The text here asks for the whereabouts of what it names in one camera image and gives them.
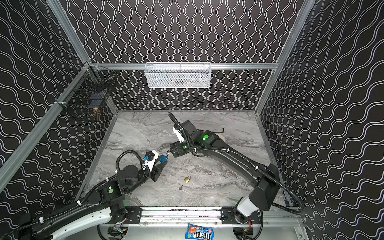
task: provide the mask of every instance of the black patterned wall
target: black patterned wall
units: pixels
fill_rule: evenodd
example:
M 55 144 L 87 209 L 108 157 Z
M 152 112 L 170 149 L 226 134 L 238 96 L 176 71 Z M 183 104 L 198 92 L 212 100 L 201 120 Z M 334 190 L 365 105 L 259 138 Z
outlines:
M 383 13 L 317 0 L 260 115 L 312 240 L 384 239 Z
M 0 164 L 82 67 L 45 0 L 0 1 Z
M 104 109 L 95 122 L 58 116 L 0 193 L 0 233 L 27 212 L 48 214 L 75 199 L 112 120 Z
M 149 88 L 144 71 L 117 71 L 111 96 L 123 110 L 253 111 L 271 70 L 213 70 L 210 88 Z
M 60 0 L 93 62 L 276 62 L 303 0 Z

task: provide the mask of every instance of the blue candy bag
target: blue candy bag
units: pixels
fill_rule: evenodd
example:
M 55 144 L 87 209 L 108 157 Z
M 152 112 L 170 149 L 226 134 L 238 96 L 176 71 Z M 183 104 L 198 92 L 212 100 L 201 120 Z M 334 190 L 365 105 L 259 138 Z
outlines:
M 186 239 L 214 240 L 214 231 L 211 227 L 200 227 L 188 224 Z

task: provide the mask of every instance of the white wire basket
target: white wire basket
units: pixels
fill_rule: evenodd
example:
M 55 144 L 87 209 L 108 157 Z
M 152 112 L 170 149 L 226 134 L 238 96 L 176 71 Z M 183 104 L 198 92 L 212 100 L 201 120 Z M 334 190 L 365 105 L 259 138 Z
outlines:
M 150 88 L 209 88 L 211 63 L 146 63 Z

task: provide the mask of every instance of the black wire basket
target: black wire basket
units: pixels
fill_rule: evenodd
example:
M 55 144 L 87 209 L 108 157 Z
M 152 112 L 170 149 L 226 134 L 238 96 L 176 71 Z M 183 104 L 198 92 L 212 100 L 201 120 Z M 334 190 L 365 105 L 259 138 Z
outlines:
M 68 116 L 77 121 L 98 121 L 106 112 L 117 73 L 104 67 L 92 66 L 67 99 L 60 103 Z

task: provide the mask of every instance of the wire basket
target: wire basket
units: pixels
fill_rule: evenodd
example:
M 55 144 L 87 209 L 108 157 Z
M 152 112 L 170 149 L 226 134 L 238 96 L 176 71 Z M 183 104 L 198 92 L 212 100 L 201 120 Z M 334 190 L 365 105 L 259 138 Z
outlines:
M 98 121 L 116 79 L 116 72 L 93 66 L 60 105 L 77 121 Z
M 146 63 L 150 88 L 209 88 L 211 63 Z

